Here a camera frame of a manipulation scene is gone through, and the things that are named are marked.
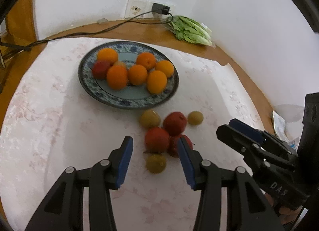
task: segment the plate rim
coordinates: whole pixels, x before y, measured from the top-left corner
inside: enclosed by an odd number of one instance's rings
[[[122,40],[122,41],[112,41],[112,42],[107,42],[107,43],[104,43],[104,44],[101,44],[101,45],[98,45],[96,46],[95,48],[91,49],[81,60],[80,64],[79,64],[79,68],[78,68],[78,78],[79,78],[79,81],[80,81],[80,84],[81,86],[83,87],[83,89],[92,97],[94,98],[95,100],[105,104],[105,105],[108,105],[110,107],[114,107],[114,108],[118,108],[118,109],[125,109],[125,110],[140,110],[140,109],[150,109],[150,108],[154,108],[154,107],[157,107],[157,106],[160,106],[162,105],[163,103],[169,101],[176,93],[177,89],[178,89],[178,86],[179,86],[179,76],[178,76],[178,72],[176,70],[176,67],[175,65],[173,64],[174,66],[174,75],[175,75],[175,79],[176,79],[176,84],[174,85],[174,88],[173,88],[173,91],[165,98],[163,99],[162,101],[154,104],[154,105],[149,105],[149,106],[146,106],[146,107],[121,107],[121,106],[118,106],[118,105],[114,105],[114,104],[110,104],[108,102],[105,102],[104,100],[102,100],[101,98],[97,97],[96,95],[94,95],[91,90],[89,88],[87,88],[87,85],[84,84],[84,81],[83,81],[83,73],[82,73],[82,68],[83,68],[83,64],[84,62],[86,61],[85,58],[89,57],[93,52],[95,52],[97,49],[99,49],[101,46],[107,46],[108,44],[114,44],[114,43],[133,43],[133,44],[137,44],[137,45],[140,45],[140,46],[144,46],[144,47],[147,47],[149,49],[151,49],[153,52],[156,52],[158,53],[160,56],[162,57],[165,57],[166,60],[170,61],[172,63],[172,61],[166,56],[164,55],[162,52],[156,50],[155,48],[149,46],[149,45],[146,45],[146,44],[143,44],[143,43],[139,43],[139,42],[134,42],[134,41],[125,41],[125,40]]]

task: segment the table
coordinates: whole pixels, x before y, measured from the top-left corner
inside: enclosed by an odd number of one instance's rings
[[[134,151],[124,184],[111,192],[117,229],[193,228],[199,192],[187,186],[179,160],[167,155],[167,167],[159,175],[145,170],[145,131],[137,123],[141,111],[118,110],[101,104],[79,84],[77,69],[81,58],[95,46],[109,41],[114,39],[68,38],[49,43],[22,78],[10,102],[0,136],[0,195],[15,230],[24,230],[66,167],[93,166],[118,148],[125,135],[133,137]],[[242,156],[215,135],[219,125],[234,117],[264,129],[233,69],[216,61],[149,45],[174,63],[180,78],[175,96],[155,109],[161,118],[172,111],[188,114],[200,110],[205,116],[203,124],[187,126],[185,131],[195,149],[219,167],[246,166]],[[87,192],[84,219],[88,230]]]

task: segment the plug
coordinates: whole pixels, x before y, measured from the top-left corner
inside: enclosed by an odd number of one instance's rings
[[[161,15],[168,15],[170,8],[163,4],[153,3],[152,12],[156,12]]]

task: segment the human hand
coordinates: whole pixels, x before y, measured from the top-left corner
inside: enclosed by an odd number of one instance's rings
[[[270,206],[275,207],[278,204],[278,202],[275,201],[274,198],[271,197],[268,193],[265,193],[265,197],[268,200]],[[284,224],[287,224],[291,221],[294,221],[298,217],[298,214],[301,211],[301,209],[302,209],[302,206],[300,206],[296,210],[292,210],[292,209],[284,207],[284,206],[281,207],[279,209],[279,214],[281,214],[279,216],[281,224],[284,225]]]

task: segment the red fruit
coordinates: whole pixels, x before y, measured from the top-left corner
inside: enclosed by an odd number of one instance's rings
[[[187,118],[181,112],[170,113],[163,121],[163,128],[170,136],[183,133],[187,125]]]
[[[179,158],[178,156],[178,150],[177,150],[177,144],[178,144],[178,139],[181,138],[181,137],[184,137],[189,145],[189,147],[191,149],[193,149],[193,143],[192,141],[184,134],[179,134],[177,136],[172,136],[170,141],[169,141],[169,147],[168,147],[168,154],[170,156],[173,156],[173,157],[176,157],[176,158]]]
[[[110,67],[111,67],[110,62],[106,60],[97,61],[92,68],[93,77],[96,79],[105,80],[107,71],[109,70]]]
[[[169,146],[169,134],[160,127],[151,128],[145,135],[145,147],[149,152],[163,153]]]

